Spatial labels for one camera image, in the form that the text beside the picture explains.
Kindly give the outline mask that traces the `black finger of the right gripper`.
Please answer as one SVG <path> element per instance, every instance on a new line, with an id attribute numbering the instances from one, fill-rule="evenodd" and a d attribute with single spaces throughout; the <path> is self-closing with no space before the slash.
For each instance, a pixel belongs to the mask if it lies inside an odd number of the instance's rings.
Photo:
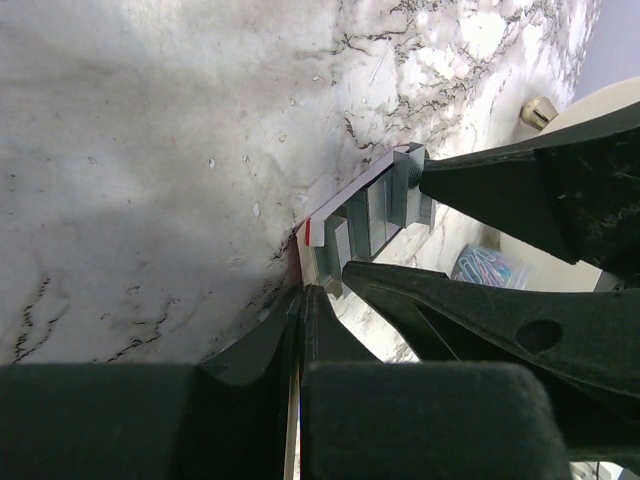
<path id="1" fill-rule="evenodd" d="M 521 362 L 620 415 L 639 412 L 639 292 L 489 287 L 349 262 L 343 281 L 425 360 Z"/>
<path id="2" fill-rule="evenodd" d="M 567 263 L 639 272 L 639 106 L 425 163 L 423 194 Z"/>

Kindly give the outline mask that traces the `staple box tray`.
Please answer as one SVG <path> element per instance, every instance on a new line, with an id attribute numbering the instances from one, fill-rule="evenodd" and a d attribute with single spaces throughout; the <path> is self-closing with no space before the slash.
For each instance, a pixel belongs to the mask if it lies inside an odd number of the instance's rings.
<path id="1" fill-rule="evenodd" d="M 336 298 L 348 296 L 350 290 L 342 281 L 344 266 L 352 260 L 375 260 L 406 229 L 390 221 L 395 148 L 307 218 L 296 232 L 305 285 L 321 286 Z"/>

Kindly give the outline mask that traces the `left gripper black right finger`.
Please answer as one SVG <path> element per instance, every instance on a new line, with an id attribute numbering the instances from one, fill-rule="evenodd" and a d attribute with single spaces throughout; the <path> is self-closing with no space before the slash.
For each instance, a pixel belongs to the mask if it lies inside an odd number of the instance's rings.
<path id="1" fill-rule="evenodd" d="M 300 461 L 305 479 L 567 479 L 541 383 L 505 363 L 384 363 L 306 288 Z"/>

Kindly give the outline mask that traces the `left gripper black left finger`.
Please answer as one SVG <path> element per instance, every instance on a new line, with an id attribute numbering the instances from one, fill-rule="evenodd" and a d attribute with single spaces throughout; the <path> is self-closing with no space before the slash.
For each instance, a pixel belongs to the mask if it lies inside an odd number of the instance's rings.
<path id="1" fill-rule="evenodd" d="M 291 478 L 301 300 L 199 364 L 4 367 L 2 477 Z"/>

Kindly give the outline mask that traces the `staple strip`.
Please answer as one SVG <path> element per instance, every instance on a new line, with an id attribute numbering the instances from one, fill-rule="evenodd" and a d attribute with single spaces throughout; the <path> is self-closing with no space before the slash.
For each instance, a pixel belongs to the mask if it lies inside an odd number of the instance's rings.
<path id="1" fill-rule="evenodd" d="M 414 223 L 434 228 L 434 201 L 420 190 L 425 161 L 424 145 L 410 142 L 393 151 L 390 221 L 408 228 Z"/>

